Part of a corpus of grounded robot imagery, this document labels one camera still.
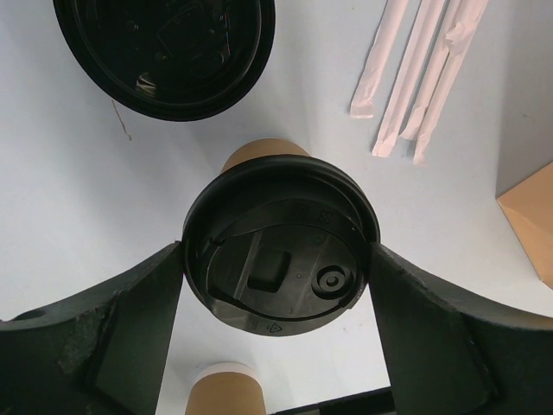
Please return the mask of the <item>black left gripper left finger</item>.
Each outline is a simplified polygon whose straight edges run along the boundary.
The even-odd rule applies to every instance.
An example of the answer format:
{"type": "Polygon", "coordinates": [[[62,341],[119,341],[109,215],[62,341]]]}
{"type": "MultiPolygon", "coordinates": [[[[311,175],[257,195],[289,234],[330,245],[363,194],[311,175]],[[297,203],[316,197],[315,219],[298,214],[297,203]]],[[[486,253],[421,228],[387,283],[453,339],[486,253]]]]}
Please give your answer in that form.
{"type": "Polygon", "coordinates": [[[153,414],[181,293],[181,245],[1,323],[3,414],[153,414]]]}

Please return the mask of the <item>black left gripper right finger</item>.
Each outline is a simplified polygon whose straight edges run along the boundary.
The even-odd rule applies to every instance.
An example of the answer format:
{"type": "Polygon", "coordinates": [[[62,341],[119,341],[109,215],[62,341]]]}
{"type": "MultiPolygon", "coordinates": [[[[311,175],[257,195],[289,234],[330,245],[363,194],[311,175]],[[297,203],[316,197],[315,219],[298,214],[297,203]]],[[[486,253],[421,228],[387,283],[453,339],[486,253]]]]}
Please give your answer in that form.
{"type": "Polygon", "coordinates": [[[399,414],[550,414],[552,320],[372,246],[368,277],[399,414]]]}

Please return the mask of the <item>stack of brown paper cups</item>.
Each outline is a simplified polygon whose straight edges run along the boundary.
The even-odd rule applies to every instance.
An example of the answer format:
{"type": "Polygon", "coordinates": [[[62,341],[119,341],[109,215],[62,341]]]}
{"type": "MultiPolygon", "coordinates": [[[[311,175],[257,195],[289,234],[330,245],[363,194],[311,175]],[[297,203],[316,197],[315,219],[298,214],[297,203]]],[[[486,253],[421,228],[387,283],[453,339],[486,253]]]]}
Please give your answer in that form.
{"type": "Polygon", "coordinates": [[[206,367],[191,388],[186,415],[266,415],[261,383],[253,370],[236,362],[206,367]]]}

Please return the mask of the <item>brown paper takeout bag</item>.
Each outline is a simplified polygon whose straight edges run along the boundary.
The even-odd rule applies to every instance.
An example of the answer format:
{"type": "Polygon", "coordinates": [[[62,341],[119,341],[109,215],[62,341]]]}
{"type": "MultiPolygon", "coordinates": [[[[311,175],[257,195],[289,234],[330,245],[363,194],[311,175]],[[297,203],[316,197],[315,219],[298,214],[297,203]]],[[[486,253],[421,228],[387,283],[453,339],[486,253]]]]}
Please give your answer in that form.
{"type": "Polygon", "coordinates": [[[552,163],[497,198],[540,278],[552,288],[552,163]]]}

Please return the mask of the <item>black plastic cup lid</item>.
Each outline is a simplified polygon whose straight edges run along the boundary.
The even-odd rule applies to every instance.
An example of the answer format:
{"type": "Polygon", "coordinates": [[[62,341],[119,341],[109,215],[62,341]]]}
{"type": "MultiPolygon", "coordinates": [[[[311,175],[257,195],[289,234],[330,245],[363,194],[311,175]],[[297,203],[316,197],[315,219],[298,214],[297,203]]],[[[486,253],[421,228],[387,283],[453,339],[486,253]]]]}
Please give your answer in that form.
{"type": "Polygon", "coordinates": [[[375,211],[348,174],[311,156],[262,156],[220,173],[196,198],[182,263],[221,322],[292,336],[358,302],[379,240],[375,211]]]}

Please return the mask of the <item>single brown paper cup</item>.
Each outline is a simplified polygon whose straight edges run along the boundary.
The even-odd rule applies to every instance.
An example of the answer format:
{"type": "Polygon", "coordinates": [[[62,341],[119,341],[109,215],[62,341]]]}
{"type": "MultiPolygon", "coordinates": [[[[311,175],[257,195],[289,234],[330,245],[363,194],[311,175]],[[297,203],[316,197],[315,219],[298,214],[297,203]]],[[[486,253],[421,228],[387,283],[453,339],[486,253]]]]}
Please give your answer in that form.
{"type": "Polygon", "coordinates": [[[220,173],[255,158],[281,155],[310,156],[303,147],[287,139],[264,137],[249,142],[234,151],[226,160],[220,173]]]}

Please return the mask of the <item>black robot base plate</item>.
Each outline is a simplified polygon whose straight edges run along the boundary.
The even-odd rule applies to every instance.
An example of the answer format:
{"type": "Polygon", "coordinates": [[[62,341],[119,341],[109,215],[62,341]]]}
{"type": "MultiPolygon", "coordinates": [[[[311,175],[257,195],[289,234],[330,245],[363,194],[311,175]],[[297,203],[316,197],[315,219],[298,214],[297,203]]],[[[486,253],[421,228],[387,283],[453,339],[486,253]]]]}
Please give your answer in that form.
{"type": "Polygon", "coordinates": [[[396,414],[389,387],[300,406],[275,415],[379,415],[396,414]]]}

